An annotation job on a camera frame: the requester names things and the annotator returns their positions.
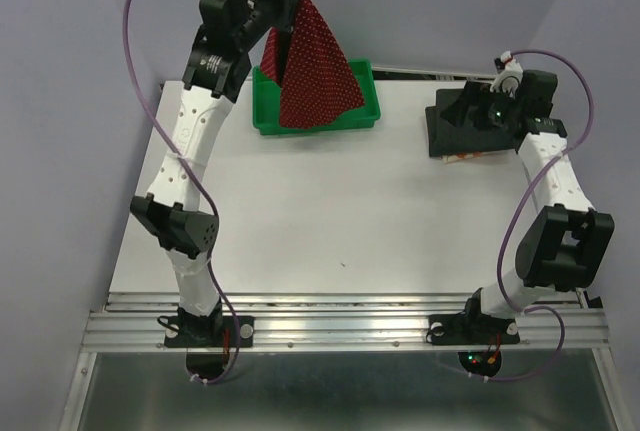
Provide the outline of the dark grey dotted skirt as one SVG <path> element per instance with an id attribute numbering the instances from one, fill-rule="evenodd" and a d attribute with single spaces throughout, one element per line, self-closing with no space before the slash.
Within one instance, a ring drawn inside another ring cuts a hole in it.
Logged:
<path id="1" fill-rule="evenodd" d="M 479 130 L 466 118 L 456 127 L 441 117 L 447 107 L 462 94 L 462 89 L 441 88 L 436 91 L 435 104 L 425 108 L 428 153 L 431 158 L 458 154 L 487 153 L 512 150 L 509 136 L 499 128 Z"/>

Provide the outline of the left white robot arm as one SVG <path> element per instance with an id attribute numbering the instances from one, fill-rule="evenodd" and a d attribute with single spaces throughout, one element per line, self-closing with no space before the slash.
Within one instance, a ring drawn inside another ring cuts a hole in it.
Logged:
<path id="1" fill-rule="evenodd" d="M 178 117 L 161 167 L 132 215 L 172 264 L 180 301 L 161 324 L 178 346 L 222 339 L 221 294 L 210 257 L 219 231 L 217 210 L 203 212 L 202 179 L 221 127 L 251 70 L 250 50 L 271 29 L 289 32 L 299 0 L 200 0 L 199 26 L 186 68 Z"/>

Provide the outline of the red polka dot skirt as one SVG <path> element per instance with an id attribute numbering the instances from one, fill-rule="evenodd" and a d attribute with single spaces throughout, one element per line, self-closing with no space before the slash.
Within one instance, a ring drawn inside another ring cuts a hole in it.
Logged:
<path id="1" fill-rule="evenodd" d="M 280 89 L 278 125 L 309 130 L 365 105 L 359 82 L 311 0 L 298 0 L 292 30 L 268 34 L 260 71 Z"/>

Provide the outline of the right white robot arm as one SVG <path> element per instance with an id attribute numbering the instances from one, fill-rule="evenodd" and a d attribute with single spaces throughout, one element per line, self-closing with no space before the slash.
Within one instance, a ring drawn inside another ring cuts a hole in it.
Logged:
<path id="1" fill-rule="evenodd" d="M 551 116 L 555 74 L 509 71 L 494 83 L 469 82 L 443 111 L 454 126 L 476 133 L 501 130 L 526 171 L 538 214 L 515 252 L 508 273 L 478 289 L 457 314 L 429 318 L 433 344 L 491 344 L 519 340 L 515 319 L 553 293 L 588 287 L 613 235 L 611 215 L 582 191 L 568 156 L 564 124 Z"/>

